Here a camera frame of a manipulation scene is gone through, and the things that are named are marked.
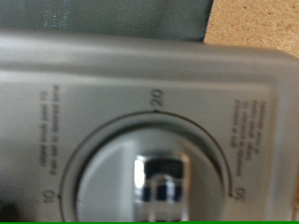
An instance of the silver knob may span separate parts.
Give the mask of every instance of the silver knob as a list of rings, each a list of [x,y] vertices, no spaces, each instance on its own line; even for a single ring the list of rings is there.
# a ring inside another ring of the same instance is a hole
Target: silver knob
[[[188,219],[190,160],[184,153],[156,152],[135,160],[135,221]]]
[[[78,180],[75,203],[77,221],[218,220],[223,185],[188,138],[140,129],[99,147]]]

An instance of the dark gray fabric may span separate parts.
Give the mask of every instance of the dark gray fabric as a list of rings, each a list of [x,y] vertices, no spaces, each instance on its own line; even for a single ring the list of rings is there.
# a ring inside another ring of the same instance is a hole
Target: dark gray fabric
[[[204,39],[212,0],[0,0],[0,28]]]

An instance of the wooden surface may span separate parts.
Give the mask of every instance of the wooden surface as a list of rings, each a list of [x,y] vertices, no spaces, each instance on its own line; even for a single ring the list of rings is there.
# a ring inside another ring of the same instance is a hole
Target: wooden surface
[[[299,58],[299,0],[214,0],[205,42],[282,49]]]

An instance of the number 20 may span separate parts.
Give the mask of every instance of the number 20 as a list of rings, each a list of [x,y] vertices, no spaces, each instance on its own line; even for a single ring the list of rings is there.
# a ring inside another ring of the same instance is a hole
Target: number 20
[[[162,108],[163,107],[163,91],[159,89],[154,89],[150,92],[150,105],[154,109]]]

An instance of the chrome knob grip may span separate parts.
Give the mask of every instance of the chrome knob grip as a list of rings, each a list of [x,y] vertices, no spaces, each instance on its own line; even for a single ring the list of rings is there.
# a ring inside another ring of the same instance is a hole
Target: chrome knob grip
[[[138,155],[134,172],[135,221],[188,220],[190,160],[186,154]]]

